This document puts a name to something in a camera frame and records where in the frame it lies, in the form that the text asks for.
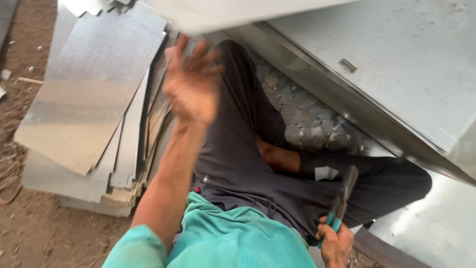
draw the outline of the shirt sleeve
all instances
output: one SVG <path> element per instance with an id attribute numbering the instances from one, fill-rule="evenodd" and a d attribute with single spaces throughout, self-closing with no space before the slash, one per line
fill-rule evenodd
<path id="1" fill-rule="evenodd" d="M 102 268 L 165 268 L 167 251 L 147 226 L 136 226 L 117 242 Z"/>

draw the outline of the hand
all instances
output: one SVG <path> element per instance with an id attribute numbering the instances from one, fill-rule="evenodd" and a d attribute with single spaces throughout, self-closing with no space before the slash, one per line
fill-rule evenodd
<path id="1" fill-rule="evenodd" d="M 354 243 L 354 234 L 343 223 L 339 231 L 334 232 L 332 227 L 325 224 L 327 216 L 321 217 L 321 222 L 317 227 L 316 238 L 320 240 L 324 237 L 321 248 L 321 256 L 326 264 L 326 268 L 344 268 L 349 259 L 352 244 Z"/>
<path id="2" fill-rule="evenodd" d="M 195 46 L 192 56 L 184 60 L 187 44 L 188 37 L 180 35 L 177 45 L 166 50 L 169 64 L 162 90 L 181 121 L 209 125 L 217 117 L 218 83 L 223 71 L 221 65 L 209 65 L 220 52 L 208 52 L 208 42 L 203 39 Z"/>

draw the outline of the teal shirt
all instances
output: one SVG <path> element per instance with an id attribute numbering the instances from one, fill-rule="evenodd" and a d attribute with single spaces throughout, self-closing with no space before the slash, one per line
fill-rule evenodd
<path id="1" fill-rule="evenodd" d="M 296 230 L 254 208 L 223 211 L 194 192 L 187 203 L 168 258 L 160 238 L 141 225 L 117 242 L 103 268 L 316 267 Z"/>

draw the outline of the fingers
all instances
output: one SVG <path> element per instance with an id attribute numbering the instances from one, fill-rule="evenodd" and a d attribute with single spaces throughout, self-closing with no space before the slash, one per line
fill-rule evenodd
<path id="1" fill-rule="evenodd" d="M 200 61 L 200 59 L 208 53 L 208 41 L 206 39 L 200 40 L 192 51 L 190 65 Z"/>
<path id="2" fill-rule="evenodd" d="M 340 224 L 340 228 L 339 228 L 339 231 L 337 233 L 337 237 L 339 238 L 339 241 L 342 241 L 345 244 L 353 244 L 354 243 L 354 234 L 343 223 Z"/>
<path id="3" fill-rule="evenodd" d="M 218 49 L 214 49 L 211 52 L 209 52 L 207 55 L 202 57 L 202 59 L 196 62 L 191 68 L 201 72 L 203 69 L 209 66 L 210 63 L 214 62 L 220 55 L 221 55 L 221 51 Z"/>
<path id="4" fill-rule="evenodd" d="M 188 44 L 188 36 L 181 34 L 177 39 L 177 44 L 167 49 L 166 53 L 169 56 L 169 64 L 167 70 L 169 72 L 178 71 L 182 67 L 182 56 Z"/>
<path id="5" fill-rule="evenodd" d="M 320 240 L 324 238 L 326 241 L 338 241 L 337 234 L 334 232 L 331 226 L 327 224 L 319 224 L 317 227 L 316 238 Z"/>
<path id="6" fill-rule="evenodd" d="M 203 71 L 203 74 L 206 76 L 220 76 L 220 74 L 225 70 L 225 66 L 223 65 L 215 65 L 206 68 Z"/>

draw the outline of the drawstring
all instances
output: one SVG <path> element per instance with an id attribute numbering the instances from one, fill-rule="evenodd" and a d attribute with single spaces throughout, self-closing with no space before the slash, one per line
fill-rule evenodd
<path id="1" fill-rule="evenodd" d="M 276 207 L 278 206 L 274 197 L 268 197 L 265 202 L 258 199 L 254 199 L 252 203 L 253 207 L 255 206 L 256 202 L 261 202 L 262 204 L 266 205 L 266 208 L 268 209 L 268 215 L 266 216 L 270 219 L 273 219 L 274 214 L 276 213 Z"/>

